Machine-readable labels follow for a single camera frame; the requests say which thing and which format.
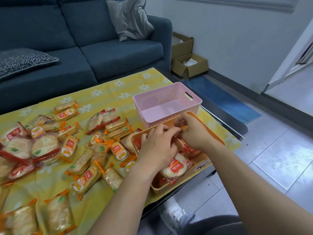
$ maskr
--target shoe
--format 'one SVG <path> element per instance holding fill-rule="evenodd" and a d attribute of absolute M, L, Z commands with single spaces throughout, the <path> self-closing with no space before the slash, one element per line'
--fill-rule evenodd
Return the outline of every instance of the shoe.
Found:
<path fill-rule="evenodd" d="M 160 217 L 166 227 L 173 233 L 178 234 L 178 224 L 181 217 L 186 214 L 173 197 L 169 198 L 159 207 Z"/>

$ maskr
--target gray pillow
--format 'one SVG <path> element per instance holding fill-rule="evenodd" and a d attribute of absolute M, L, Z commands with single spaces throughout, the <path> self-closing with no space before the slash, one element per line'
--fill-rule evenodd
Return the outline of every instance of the gray pillow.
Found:
<path fill-rule="evenodd" d="M 147 39 L 154 31 L 144 10 L 146 0 L 107 0 L 106 3 L 120 42 L 127 39 Z"/>
<path fill-rule="evenodd" d="M 59 61 L 58 58 L 29 48 L 14 48 L 1 51 L 0 79 L 3 80 L 15 73 L 57 61 Z"/>

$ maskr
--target blue sofa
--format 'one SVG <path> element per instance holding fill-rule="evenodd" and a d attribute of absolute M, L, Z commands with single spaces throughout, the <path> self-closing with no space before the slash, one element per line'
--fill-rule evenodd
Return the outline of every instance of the blue sofa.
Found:
<path fill-rule="evenodd" d="M 106 0 L 0 0 L 0 51 L 27 47 L 60 60 L 1 81 L 0 114 L 151 67 L 169 72 L 172 23 L 148 20 L 148 40 L 120 43 Z"/>

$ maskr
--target basket handle hole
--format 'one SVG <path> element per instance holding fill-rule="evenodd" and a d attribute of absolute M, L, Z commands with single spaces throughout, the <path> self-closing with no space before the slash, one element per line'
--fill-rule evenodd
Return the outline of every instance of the basket handle hole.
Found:
<path fill-rule="evenodd" d="M 187 99 L 189 99 L 191 102 L 194 100 L 193 97 L 188 94 L 188 92 L 185 91 L 185 96 L 187 97 Z"/>

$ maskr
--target hand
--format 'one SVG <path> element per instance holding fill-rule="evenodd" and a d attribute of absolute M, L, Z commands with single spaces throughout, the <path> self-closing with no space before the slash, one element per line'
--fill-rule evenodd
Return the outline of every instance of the hand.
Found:
<path fill-rule="evenodd" d="M 151 129 L 149 134 L 143 134 L 136 164 L 140 164 L 143 170 L 146 168 L 150 170 L 151 176 L 154 177 L 166 168 L 177 154 L 178 148 L 174 143 L 171 145 L 171 138 L 180 131 L 180 128 L 168 128 L 164 124 L 159 124 L 155 129 Z"/>
<path fill-rule="evenodd" d="M 187 113 L 181 114 L 174 122 L 176 127 L 188 126 L 181 134 L 182 139 L 193 149 L 205 151 L 216 140 L 196 118 Z"/>

